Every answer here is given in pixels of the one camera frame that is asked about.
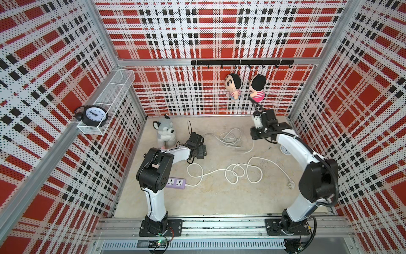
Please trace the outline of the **purple power strip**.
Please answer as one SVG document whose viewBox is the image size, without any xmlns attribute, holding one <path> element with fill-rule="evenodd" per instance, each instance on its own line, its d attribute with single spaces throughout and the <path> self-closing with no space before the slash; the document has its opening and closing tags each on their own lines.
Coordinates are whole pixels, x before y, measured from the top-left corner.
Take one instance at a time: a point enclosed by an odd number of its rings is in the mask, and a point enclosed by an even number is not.
<svg viewBox="0 0 406 254">
<path fill-rule="evenodd" d="M 186 180 L 184 178 L 169 177 L 166 187 L 174 189 L 185 189 Z"/>
</svg>

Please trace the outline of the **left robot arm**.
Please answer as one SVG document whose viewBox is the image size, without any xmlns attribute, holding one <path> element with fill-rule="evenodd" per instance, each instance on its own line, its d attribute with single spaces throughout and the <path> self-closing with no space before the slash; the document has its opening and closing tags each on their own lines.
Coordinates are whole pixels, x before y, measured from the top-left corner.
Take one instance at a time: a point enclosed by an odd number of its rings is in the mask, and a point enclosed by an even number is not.
<svg viewBox="0 0 406 254">
<path fill-rule="evenodd" d="M 182 220 L 169 220 L 165 207 L 164 189 L 167 186 L 173 164 L 181 161 L 188 163 L 203 159 L 207 155 L 204 137 L 195 132 L 190 134 L 185 144 L 171 149 L 151 148 L 144 157 L 136 180 L 145 192 L 148 212 L 142 221 L 140 237 L 180 236 Z"/>
</svg>

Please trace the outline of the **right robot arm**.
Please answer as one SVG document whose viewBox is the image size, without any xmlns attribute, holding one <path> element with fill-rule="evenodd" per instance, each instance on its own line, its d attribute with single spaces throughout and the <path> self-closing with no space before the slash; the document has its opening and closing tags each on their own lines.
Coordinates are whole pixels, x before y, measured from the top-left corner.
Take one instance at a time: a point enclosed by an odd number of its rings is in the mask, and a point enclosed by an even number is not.
<svg viewBox="0 0 406 254">
<path fill-rule="evenodd" d="M 253 140 L 265 139 L 279 144 L 303 169 L 298 184 L 296 200 L 283 210 L 279 224 L 272 221 L 268 235 L 307 235 L 306 221 L 320 206 L 335 206 L 338 199 L 338 165 L 311 149 L 287 123 L 279 123 L 273 110 L 256 109 L 252 115 L 254 127 L 250 130 Z"/>
</svg>

